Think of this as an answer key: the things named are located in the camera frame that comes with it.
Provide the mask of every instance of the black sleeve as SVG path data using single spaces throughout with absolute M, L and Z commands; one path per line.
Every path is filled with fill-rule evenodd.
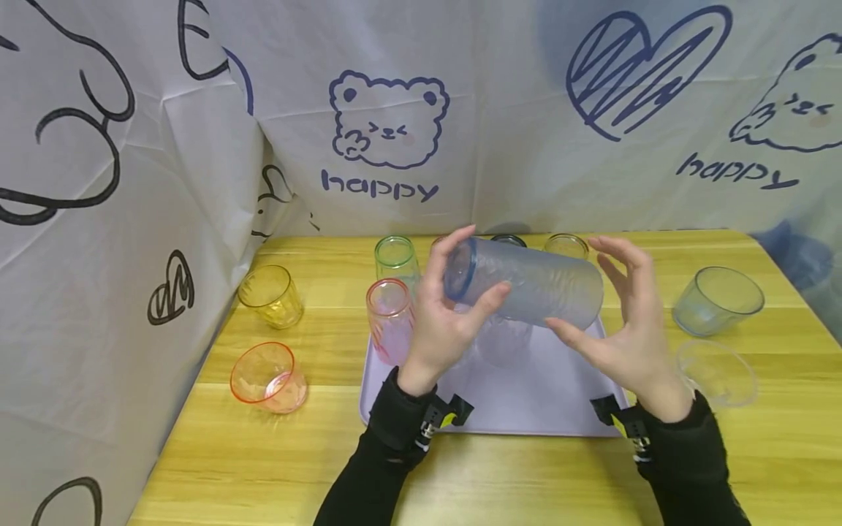
M 392 370 L 371 408 L 369 427 L 331 486 L 314 526 L 392 522 L 404 480 L 426 455 L 415 440 L 433 396 L 435 390 L 418 398 L 402 392 L 397 367 Z
M 681 422 L 641 413 L 651 444 L 637 470 L 655 493 L 664 526 L 749 525 L 728 485 L 725 445 L 705 397 L 696 392 Z

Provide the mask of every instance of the plastic cup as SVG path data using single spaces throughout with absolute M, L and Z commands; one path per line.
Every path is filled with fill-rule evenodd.
M 269 412 L 293 412 L 307 398 L 307 382 L 296 357 L 278 342 L 246 351 L 231 370 L 230 385 L 239 401 Z
M 409 288 L 399 279 L 376 281 L 365 295 L 365 306 L 377 357 L 387 365 L 403 365 L 415 328 Z
M 567 256 L 568 258 L 587 259 L 590 253 L 588 243 L 573 234 L 554 234 L 544 243 L 544 252 Z
M 739 354 L 716 342 L 690 340 L 677 355 L 687 385 L 714 407 L 746 406 L 757 398 L 757 378 Z
M 673 320 L 688 334 L 706 337 L 757 314 L 764 303 L 763 290 L 745 274 L 705 267 L 675 302 Z
M 304 314 L 290 272 L 278 265 L 266 265 L 250 272 L 240 284 L 237 297 L 276 329 L 292 327 Z
M 497 236 L 492 237 L 491 241 L 508 243 L 509 245 L 515 245 L 516 247 L 526 248 L 526 242 L 514 234 L 498 234 Z
M 478 237 L 450 253 L 444 282 L 450 300 L 475 305 L 501 281 L 512 290 L 498 314 L 510 320 L 546 327 L 544 320 L 556 317 L 584 330 L 602 306 L 602 275 L 588 261 Z
M 414 294 L 421 278 L 415 246 L 404 236 L 386 236 L 374 249 L 377 279 L 400 279 Z
M 477 334 L 477 353 L 500 369 L 515 369 L 529 360 L 533 326 L 497 314 L 488 317 Z

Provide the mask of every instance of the wrist strap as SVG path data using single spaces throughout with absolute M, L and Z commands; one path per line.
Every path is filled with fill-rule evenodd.
M 369 418 L 369 429 L 390 449 L 407 451 L 424 422 L 427 407 L 435 397 L 438 387 L 423 396 L 410 396 L 397 386 L 397 367 L 386 377 L 374 401 Z

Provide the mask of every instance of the left hand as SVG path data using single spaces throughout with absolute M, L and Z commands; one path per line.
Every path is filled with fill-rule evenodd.
M 511 284 L 498 283 L 486 290 L 468 312 L 453 311 L 453 303 L 445 297 L 447 258 L 474 230 L 474 225 L 466 226 L 435 244 L 427 271 L 415 290 L 415 332 L 407 362 L 397 372 L 398 387 L 410 396 L 433 390 L 511 291 Z

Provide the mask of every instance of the frosted plastic cup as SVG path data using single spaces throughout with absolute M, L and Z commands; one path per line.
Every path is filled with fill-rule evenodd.
M 690 340 L 677 355 L 687 385 L 714 407 L 746 406 L 757 398 L 757 378 L 739 354 L 720 343 Z
M 260 343 L 246 351 L 231 370 L 230 384 L 239 401 L 268 412 L 293 412 L 307 398 L 307 382 L 296 357 L 278 342 Z
M 250 272 L 240 284 L 237 297 L 276 329 L 292 327 L 304 314 L 290 272 L 278 265 L 266 265 Z
M 477 334 L 477 353 L 494 367 L 518 368 L 529 360 L 533 328 L 529 323 L 492 314 Z
M 544 243 L 544 252 L 551 252 L 568 258 L 587 259 L 590 253 L 588 243 L 573 234 L 554 234 Z
M 421 278 L 415 246 L 404 236 L 386 236 L 374 249 L 377 279 L 400 279 L 414 294 Z
M 509 281 L 512 290 L 498 314 L 546 327 L 561 318 L 584 330 L 602 306 L 602 276 L 583 260 L 470 237 L 447 261 L 445 294 L 456 303 L 475 305 L 486 290 Z
M 673 320 L 685 332 L 707 337 L 763 309 L 763 290 L 743 273 L 705 267 L 696 273 L 673 307 Z
M 403 365 L 415 327 L 409 288 L 399 279 L 376 281 L 365 295 L 365 306 L 377 358 L 386 365 Z

